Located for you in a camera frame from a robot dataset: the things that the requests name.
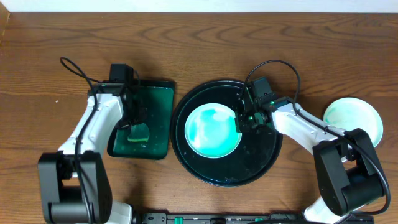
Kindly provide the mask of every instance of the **round black tray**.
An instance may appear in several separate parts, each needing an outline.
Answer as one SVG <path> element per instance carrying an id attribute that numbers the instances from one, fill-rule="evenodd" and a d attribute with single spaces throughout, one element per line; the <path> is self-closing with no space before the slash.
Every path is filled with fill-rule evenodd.
<path id="1" fill-rule="evenodd" d="M 282 135 L 269 127 L 242 134 L 237 148 L 218 159 L 199 156 L 188 145 L 184 129 L 189 114 L 207 103 L 220 103 L 234 111 L 241 108 L 237 94 L 242 86 L 242 82 L 234 80 L 204 83 L 184 96 L 174 111 L 171 124 L 174 152 L 186 170 L 209 184 L 225 187 L 248 184 L 264 175 L 279 155 Z"/>

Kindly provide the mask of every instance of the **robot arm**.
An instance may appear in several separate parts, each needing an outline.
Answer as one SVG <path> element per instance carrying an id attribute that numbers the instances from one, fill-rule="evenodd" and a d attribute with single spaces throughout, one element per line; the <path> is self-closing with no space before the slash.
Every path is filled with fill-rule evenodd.
<path id="1" fill-rule="evenodd" d="M 143 118 L 142 108 L 131 107 L 133 101 L 133 70 L 127 65 L 112 64 L 109 81 L 94 86 L 98 100 L 96 113 L 88 123 L 79 151 L 82 181 L 84 182 L 94 223 L 132 223 L 130 205 L 112 200 L 112 191 L 102 161 L 112 130 L 130 127 Z M 64 186 L 62 180 L 76 177 L 75 145 L 83 125 L 93 111 L 94 96 L 72 135 L 56 153 L 44 153 L 38 162 L 40 191 L 44 219 L 47 223 L 87 223 L 88 214 L 80 186 Z"/>
<path id="2" fill-rule="evenodd" d="M 84 154 L 85 151 L 90 150 L 100 153 L 102 157 L 113 128 L 123 116 L 123 106 L 120 96 L 115 96 L 111 93 L 102 93 L 96 96 L 98 99 L 98 109 L 83 135 L 80 154 Z M 72 135 L 62 144 L 58 151 L 62 151 L 64 155 L 74 155 L 76 137 L 79 135 L 81 128 L 93 110 L 93 106 L 94 96 L 90 96 L 87 100 L 87 108 L 83 117 L 77 124 Z"/>
<path id="3" fill-rule="evenodd" d="M 292 100 L 279 98 L 267 80 L 259 78 L 248 86 L 243 98 L 243 110 L 236 112 L 237 132 L 250 133 L 271 123 L 274 129 L 286 134 L 314 156 L 318 186 L 321 194 L 305 211 L 309 221 L 334 223 L 363 205 L 384 196 L 379 176 L 364 157 L 346 142 L 316 127 L 296 114 Z M 368 134 L 361 130 L 345 131 L 329 126 L 299 104 L 300 113 L 322 127 L 327 127 L 362 148 L 376 167 L 382 168 Z M 345 170 L 344 161 L 356 161 L 357 166 Z"/>
<path id="4" fill-rule="evenodd" d="M 328 126 L 325 122 L 303 110 L 298 103 L 296 103 L 296 108 L 300 110 L 304 116 L 310 118 L 323 127 Z M 291 137 L 311 154 L 313 154 L 312 147 L 318 145 L 320 142 L 332 141 L 337 138 L 336 136 L 326 133 L 324 130 L 314 126 L 302 117 L 297 116 L 293 110 L 293 104 L 291 103 L 281 106 L 273 112 L 272 122 L 274 123 L 275 130 Z M 333 126 L 329 126 L 329 128 L 337 133 L 341 133 L 341 135 L 344 135 L 344 132 L 346 131 Z"/>

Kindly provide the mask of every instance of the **wood grain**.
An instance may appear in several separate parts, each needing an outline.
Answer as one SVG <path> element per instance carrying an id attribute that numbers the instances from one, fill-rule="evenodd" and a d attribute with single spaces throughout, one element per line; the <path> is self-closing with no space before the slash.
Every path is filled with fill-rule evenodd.
<path id="1" fill-rule="evenodd" d="M 44 222 L 37 161 L 69 137 L 86 107 L 86 83 L 59 56 L 95 79 L 107 79 L 111 63 L 127 63 L 142 78 L 174 80 L 175 105 L 203 82 L 243 80 L 262 61 L 287 60 L 302 76 L 299 102 L 315 116 L 344 96 L 380 113 L 377 153 L 392 203 L 376 221 L 398 222 L 397 14 L 12 14 L 0 48 L 1 223 Z M 288 68 L 269 65 L 253 78 L 263 75 L 280 95 L 293 95 Z M 312 156 L 289 138 L 264 177 L 236 188 L 194 178 L 171 145 L 161 161 L 106 155 L 104 163 L 114 198 L 142 212 L 301 211 L 319 196 Z"/>
<path id="2" fill-rule="evenodd" d="M 8 23 L 8 18 L 10 17 L 10 12 L 4 7 L 0 2 L 0 44 L 4 31 L 6 30 L 6 25 Z"/>

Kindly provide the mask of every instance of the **black cable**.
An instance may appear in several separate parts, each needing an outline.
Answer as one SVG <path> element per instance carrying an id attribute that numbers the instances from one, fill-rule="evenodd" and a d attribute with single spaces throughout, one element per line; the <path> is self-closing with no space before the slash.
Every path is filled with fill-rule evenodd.
<path id="1" fill-rule="evenodd" d="M 283 220 L 283 219 L 272 219 L 272 220 L 261 220 L 261 221 L 256 221 L 256 222 L 251 222 L 248 224 L 268 224 L 268 223 L 274 223 L 274 224 L 324 224 L 320 222 L 311 222 L 311 221 L 306 221 L 306 220 Z"/>
<path id="2" fill-rule="evenodd" d="M 285 61 L 283 61 L 283 60 L 277 60 L 277 59 L 275 59 L 275 60 L 268 60 L 268 61 L 266 61 L 266 62 L 262 62 L 261 64 L 259 64 L 259 65 L 257 65 L 256 67 L 254 67 L 254 69 L 251 70 L 251 72 L 247 75 L 246 80 L 245 80 L 244 83 L 243 83 L 243 87 L 242 87 L 241 94 L 239 94 L 239 100 L 242 99 L 242 96 L 243 96 L 244 91 L 245 91 L 245 89 L 246 89 L 246 87 L 247 87 L 247 85 L 248 85 L 248 81 L 249 81 L 249 78 L 250 78 L 251 74 L 253 74 L 259 67 L 261 67 L 261 66 L 263 66 L 263 65 L 266 65 L 266 64 L 268 64 L 268 63 L 272 63 L 272 62 L 283 63 L 283 64 L 289 66 L 296 74 L 298 74 L 298 72 L 296 71 L 296 69 L 295 69 L 291 64 L 289 64 L 289 63 L 287 63 L 287 62 L 285 62 Z M 297 87 L 297 90 L 296 90 L 295 97 L 299 95 L 299 93 L 300 93 L 300 86 L 301 86 L 300 76 L 297 76 L 297 79 L 298 79 L 298 87 Z"/>
<path id="3" fill-rule="evenodd" d="M 380 178 L 380 180 L 381 180 L 381 184 L 382 184 L 382 187 L 383 187 L 383 190 L 384 190 L 384 194 L 386 195 L 386 203 L 384 204 L 384 206 L 383 206 L 380 210 L 377 210 L 377 211 L 373 211 L 373 212 L 355 211 L 355 212 L 351 212 L 351 213 L 352 213 L 352 214 L 358 214 L 358 215 L 378 215 L 378 214 L 381 214 L 381 213 L 385 212 L 385 211 L 388 209 L 388 207 L 390 206 L 390 202 L 391 202 L 390 188 L 389 188 L 389 186 L 388 186 L 388 182 L 387 182 L 386 177 L 381 173 L 381 171 L 380 171 L 379 168 L 376 166 L 376 164 L 372 161 L 372 159 L 369 157 L 369 155 L 367 154 L 367 152 L 366 152 L 365 150 L 363 150 L 361 147 L 359 147 L 359 146 L 353 144 L 353 143 L 352 143 L 350 140 L 348 140 L 346 137 L 341 136 L 340 134 L 338 134 L 338 133 L 336 133 L 336 132 L 334 132 L 334 131 L 329 130 L 328 126 L 323 127 L 322 125 L 320 125 L 320 124 L 318 124 L 318 123 L 312 121 L 311 119 L 307 118 L 306 116 L 304 116 L 304 115 L 300 112 L 300 110 L 298 110 L 298 109 L 296 108 L 297 98 L 298 98 L 298 96 L 299 96 L 299 94 L 300 94 L 301 78 L 300 78 L 300 75 L 299 75 L 298 71 L 293 67 L 293 65 L 291 65 L 291 64 L 289 64 L 289 63 L 287 63 L 287 62 L 285 62 L 285 61 L 282 61 L 282 60 L 268 60 L 268 61 L 266 61 L 266 62 L 260 63 L 259 65 L 257 65 L 257 66 L 247 75 L 246 80 L 244 81 L 244 84 L 243 84 L 242 92 L 241 92 L 241 94 L 239 95 L 239 99 L 241 99 L 241 97 L 243 96 L 243 93 L 244 93 L 244 91 L 245 91 L 245 89 L 246 89 L 246 86 L 247 86 L 247 84 L 248 84 L 248 80 L 249 80 L 251 74 L 253 74 L 253 72 L 256 71 L 259 67 L 261 67 L 261 66 L 263 66 L 263 65 L 265 65 L 265 64 L 271 63 L 271 62 L 283 63 L 283 64 L 289 66 L 289 67 L 293 70 L 293 72 L 296 74 L 296 77 L 297 77 L 297 89 L 296 89 L 296 92 L 295 92 L 295 95 L 294 95 L 294 98 L 293 98 L 293 103 L 292 103 L 292 104 L 293 104 L 293 110 L 295 111 L 295 113 L 298 114 L 300 117 L 302 117 L 304 120 L 306 120 L 306 121 L 308 121 L 309 123 L 313 124 L 314 126 L 316 126 L 316 127 L 320 128 L 320 129 L 324 130 L 324 132 L 328 132 L 328 133 L 330 133 L 330 134 L 336 136 L 338 139 L 344 141 L 344 142 L 347 143 L 349 146 L 351 146 L 353 149 L 357 150 L 357 151 L 358 151 L 358 152 L 359 152 L 359 153 L 372 165 L 372 167 L 376 170 L 376 172 L 377 172 L 377 174 L 378 174 L 378 176 L 379 176 L 379 178 Z"/>
<path id="4" fill-rule="evenodd" d="M 74 71 L 74 70 L 71 69 L 68 65 L 66 65 L 65 62 L 63 62 L 64 60 L 66 60 L 67 62 L 71 63 L 80 73 Z M 78 75 L 78 76 L 84 78 L 85 80 L 89 79 L 89 80 L 91 80 L 91 81 L 93 81 L 93 82 L 101 83 L 100 81 L 95 80 L 94 78 L 90 78 L 90 77 L 88 77 L 87 75 L 85 75 L 85 74 L 82 72 L 82 70 L 81 70 L 75 63 L 73 63 L 71 60 L 67 59 L 66 57 L 60 57 L 60 62 L 61 62 L 61 64 L 62 64 L 67 70 L 69 70 L 70 72 L 74 73 L 75 75 Z"/>
<path id="5" fill-rule="evenodd" d="M 79 72 L 75 72 L 74 70 L 72 70 L 70 67 L 68 67 L 68 65 L 66 65 L 63 61 L 66 60 L 67 62 L 69 62 L 71 65 L 73 65 Z M 80 160 L 79 160 L 79 152 L 80 152 L 80 144 L 81 144 L 81 139 L 83 137 L 83 134 L 85 132 L 85 129 L 87 128 L 88 124 L 90 123 L 91 119 L 93 118 L 95 111 L 98 108 L 98 100 L 97 100 L 97 96 L 96 93 L 94 91 L 94 86 L 93 84 L 90 82 L 90 80 L 93 80 L 94 82 L 99 82 L 97 80 L 91 79 L 89 77 L 87 77 L 87 75 L 79 68 L 79 66 L 77 66 L 75 63 L 73 63 L 71 60 L 69 60 L 66 57 L 60 57 L 60 62 L 61 64 L 68 69 L 69 71 L 71 71 L 72 73 L 83 77 L 88 85 L 90 86 L 90 90 L 92 95 L 94 96 L 94 106 L 93 106 L 93 110 L 91 111 L 90 115 L 88 116 L 86 122 L 84 123 L 83 127 L 81 128 L 79 135 L 76 138 L 76 145 L 75 145 L 75 166 L 76 166 L 76 173 L 77 173 L 77 177 L 79 179 L 79 183 L 80 183 L 80 188 L 81 188 L 81 192 L 83 193 L 83 200 L 85 201 L 85 205 L 86 205 L 86 209 L 87 209 L 87 215 L 88 215 L 88 223 L 93 223 L 93 217 L 92 217 L 92 213 L 91 213 L 91 207 L 90 207 L 90 202 L 88 201 L 88 197 L 87 197 L 87 191 L 83 182 L 83 178 L 81 176 L 81 166 L 80 166 Z"/>

